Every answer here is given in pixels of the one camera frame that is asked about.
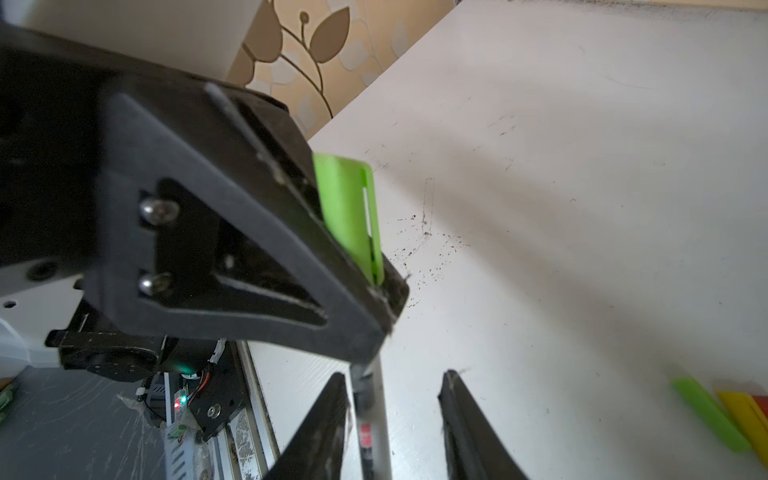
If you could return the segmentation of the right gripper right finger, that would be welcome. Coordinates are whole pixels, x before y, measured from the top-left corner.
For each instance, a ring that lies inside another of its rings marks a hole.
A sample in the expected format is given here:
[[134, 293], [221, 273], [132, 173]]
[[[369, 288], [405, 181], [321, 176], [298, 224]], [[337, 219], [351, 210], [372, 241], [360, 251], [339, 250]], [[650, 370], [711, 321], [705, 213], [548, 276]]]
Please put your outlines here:
[[457, 371], [444, 373], [438, 401], [449, 479], [527, 479]]

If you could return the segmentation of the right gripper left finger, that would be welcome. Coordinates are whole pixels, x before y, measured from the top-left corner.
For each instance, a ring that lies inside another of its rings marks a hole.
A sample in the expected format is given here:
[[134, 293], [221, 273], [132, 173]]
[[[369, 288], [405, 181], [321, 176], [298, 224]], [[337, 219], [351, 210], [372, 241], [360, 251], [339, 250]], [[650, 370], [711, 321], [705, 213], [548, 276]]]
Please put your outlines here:
[[339, 479], [348, 410], [345, 377], [334, 373], [265, 479]]

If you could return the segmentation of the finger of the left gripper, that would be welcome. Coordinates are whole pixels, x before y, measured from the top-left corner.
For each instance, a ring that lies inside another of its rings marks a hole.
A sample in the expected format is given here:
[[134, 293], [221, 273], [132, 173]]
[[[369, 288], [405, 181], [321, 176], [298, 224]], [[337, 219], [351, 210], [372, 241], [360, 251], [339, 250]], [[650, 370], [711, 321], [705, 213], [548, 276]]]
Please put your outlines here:
[[370, 284], [327, 230], [285, 106], [230, 85], [126, 77], [100, 93], [99, 127], [84, 296], [120, 331], [377, 355], [407, 284], [392, 266]]

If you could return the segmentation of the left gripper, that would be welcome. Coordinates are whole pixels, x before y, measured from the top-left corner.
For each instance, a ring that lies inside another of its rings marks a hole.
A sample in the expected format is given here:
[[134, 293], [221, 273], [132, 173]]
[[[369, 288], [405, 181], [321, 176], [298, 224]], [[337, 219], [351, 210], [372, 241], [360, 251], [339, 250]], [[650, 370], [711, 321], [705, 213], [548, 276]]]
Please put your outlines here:
[[180, 341], [116, 325], [83, 296], [98, 213], [98, 97], [114, 77], [178, 69], [1, 27], [1, 358], [121, 382], [180, 370]]

